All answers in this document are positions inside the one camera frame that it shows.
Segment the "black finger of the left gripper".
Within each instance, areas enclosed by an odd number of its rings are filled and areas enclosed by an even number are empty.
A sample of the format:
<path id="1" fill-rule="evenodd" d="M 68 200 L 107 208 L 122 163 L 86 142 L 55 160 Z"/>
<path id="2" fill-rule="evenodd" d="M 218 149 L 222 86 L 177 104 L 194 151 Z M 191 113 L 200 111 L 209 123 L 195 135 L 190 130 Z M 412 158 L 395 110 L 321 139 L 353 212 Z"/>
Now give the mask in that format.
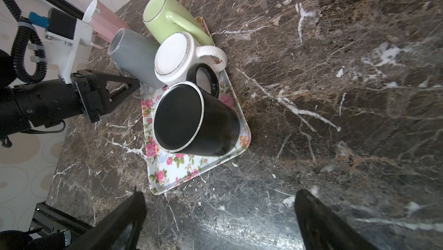
<path id="1" fill-rule="evenodd" d="M 111 75 L 108 73 L 97 72 L 96 77 L 99 83 L 98 93 L 100 96 L 101 107 L 98 109 L 100 115 L 109 114 L 114 111 L 121 103 L 140 88 L 140 82 L 134 78 Z M 118 88 L 110 90 L 108 83 L 117 83 Z"/>

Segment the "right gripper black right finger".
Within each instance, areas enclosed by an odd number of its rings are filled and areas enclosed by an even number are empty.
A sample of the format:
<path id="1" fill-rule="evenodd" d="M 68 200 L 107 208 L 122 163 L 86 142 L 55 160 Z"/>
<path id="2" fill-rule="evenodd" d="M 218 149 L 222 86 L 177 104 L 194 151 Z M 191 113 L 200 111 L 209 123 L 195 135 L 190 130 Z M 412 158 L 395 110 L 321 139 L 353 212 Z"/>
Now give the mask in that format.
<path id="1" fill-rule="evenodd" d="M 376 249 L 308 190 L 296 193 L 294 209 L 307 250 Z"/>

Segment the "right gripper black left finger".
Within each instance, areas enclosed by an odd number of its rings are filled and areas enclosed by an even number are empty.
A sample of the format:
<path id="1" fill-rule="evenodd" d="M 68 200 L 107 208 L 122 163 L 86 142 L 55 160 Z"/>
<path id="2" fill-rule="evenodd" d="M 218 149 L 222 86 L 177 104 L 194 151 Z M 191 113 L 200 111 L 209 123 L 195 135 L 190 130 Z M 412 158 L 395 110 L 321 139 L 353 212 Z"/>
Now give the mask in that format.
<path id="1" fill-rule="evenodd" d="M 70 244 L 68 250 L 136 250 L 147 217 L 144 194 L 134 191 L 112 213 Z"/>

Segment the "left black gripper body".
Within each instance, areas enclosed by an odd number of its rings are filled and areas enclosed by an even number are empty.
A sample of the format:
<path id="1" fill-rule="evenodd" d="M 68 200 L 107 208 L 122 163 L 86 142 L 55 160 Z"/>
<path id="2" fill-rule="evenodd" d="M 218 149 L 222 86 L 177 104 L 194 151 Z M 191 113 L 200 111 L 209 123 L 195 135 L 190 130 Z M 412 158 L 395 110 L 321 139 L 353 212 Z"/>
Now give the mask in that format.
<path id="1" fill-rule="evenodd" d="M 90 123 L 99 121 L 100 112 L 103 111 L 104 106 L 98 77 L 92 71 L 82 70 L 71 74 L 71 81 L 80 96 L 84 117 Z"/>

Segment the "grey ceramic mug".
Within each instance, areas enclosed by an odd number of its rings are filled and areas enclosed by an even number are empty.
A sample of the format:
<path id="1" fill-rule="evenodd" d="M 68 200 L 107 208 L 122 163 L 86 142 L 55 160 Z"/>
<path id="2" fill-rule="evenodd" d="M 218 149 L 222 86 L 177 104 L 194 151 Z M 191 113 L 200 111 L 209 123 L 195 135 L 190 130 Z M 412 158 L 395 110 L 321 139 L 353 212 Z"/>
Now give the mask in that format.
<path id="1" fill-rule="evenodd" d="M 108 47 L 114 64 L 154 89 L 165 86 L 155 75 L 155 56 L 160 44 L 127 28 L 121 28 Z"/>

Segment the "pink ceramic mug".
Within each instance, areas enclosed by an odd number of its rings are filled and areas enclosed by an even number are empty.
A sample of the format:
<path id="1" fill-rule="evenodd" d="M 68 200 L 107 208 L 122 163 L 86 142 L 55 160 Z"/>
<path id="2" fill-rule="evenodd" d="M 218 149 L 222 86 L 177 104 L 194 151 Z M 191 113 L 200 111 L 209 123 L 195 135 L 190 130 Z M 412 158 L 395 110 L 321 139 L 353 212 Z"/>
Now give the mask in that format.
<path id="1" fill-rule="evenodd" d="M 83 21 L 93 27 L 98 37 L 111 43 L 122 28 L 129 29 L 128 24 L 98 0 L 93 0 L 84 12 Z"/>

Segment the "light green ceramic mug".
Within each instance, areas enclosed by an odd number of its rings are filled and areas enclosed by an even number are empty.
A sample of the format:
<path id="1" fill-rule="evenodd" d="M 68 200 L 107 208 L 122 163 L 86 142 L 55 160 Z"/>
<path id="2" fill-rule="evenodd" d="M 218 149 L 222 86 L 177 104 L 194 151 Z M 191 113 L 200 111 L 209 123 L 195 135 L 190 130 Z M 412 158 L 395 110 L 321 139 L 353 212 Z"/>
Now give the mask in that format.
<path id="1" fill-rule="evenodd" d="M 148 31 L 162 44 L 169 36 L 187 32 L 202 46 L 213 40 L 194 16 L 177 0 L 150 0 L 142 17 Z"/>

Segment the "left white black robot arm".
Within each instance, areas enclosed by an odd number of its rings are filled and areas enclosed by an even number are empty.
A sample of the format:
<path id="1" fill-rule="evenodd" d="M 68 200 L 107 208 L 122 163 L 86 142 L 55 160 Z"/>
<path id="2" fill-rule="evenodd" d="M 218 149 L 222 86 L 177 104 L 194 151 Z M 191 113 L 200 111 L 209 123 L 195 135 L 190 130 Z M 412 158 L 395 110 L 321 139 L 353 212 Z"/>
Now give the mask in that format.
<path id="1" fill-rule="evenodd" d="M 137 79 L 77 70 L 79 47 L 91 46 L 93 28 L 63 11 L 22 16 L 15 0 L 2 0 L 17 21 L 10 53 L 1 52 L 1 143 L 15 133 L 54 133 L 67 118 L 95 123 L 140 87 Z"/>

